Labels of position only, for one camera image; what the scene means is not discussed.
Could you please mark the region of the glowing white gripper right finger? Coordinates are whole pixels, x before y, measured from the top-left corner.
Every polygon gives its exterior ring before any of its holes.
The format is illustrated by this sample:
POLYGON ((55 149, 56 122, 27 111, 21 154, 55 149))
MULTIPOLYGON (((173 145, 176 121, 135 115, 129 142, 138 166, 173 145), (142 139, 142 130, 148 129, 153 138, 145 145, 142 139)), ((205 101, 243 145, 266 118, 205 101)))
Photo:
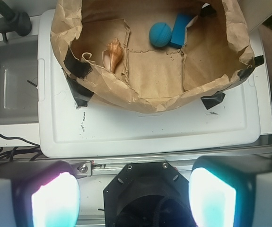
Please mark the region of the glowing white gripper right finger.
POLYGON ((189 202, 199 227, 272 227, 272 155, 197 158, 189 202))

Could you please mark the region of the glowing white gripper left finger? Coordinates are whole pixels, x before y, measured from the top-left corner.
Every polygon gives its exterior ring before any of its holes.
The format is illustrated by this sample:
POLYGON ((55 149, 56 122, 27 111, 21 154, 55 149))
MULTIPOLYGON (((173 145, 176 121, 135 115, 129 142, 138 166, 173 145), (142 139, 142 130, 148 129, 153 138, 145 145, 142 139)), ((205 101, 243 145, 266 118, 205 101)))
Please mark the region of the glowing white gripper left finger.
POLYGON ((73 227, 80 189, 65 161, 0 161, 0 227, 73 227))

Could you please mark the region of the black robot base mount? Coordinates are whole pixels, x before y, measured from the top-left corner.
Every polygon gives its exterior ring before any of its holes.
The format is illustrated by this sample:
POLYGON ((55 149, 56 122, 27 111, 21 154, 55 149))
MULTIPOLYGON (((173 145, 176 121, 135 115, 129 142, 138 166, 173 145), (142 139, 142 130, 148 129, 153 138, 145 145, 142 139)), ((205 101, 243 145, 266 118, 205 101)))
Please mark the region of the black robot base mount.
POLYGON ((168 162, 131 163, 103 191, 107 227, 194 227, 188 180, 168 162))

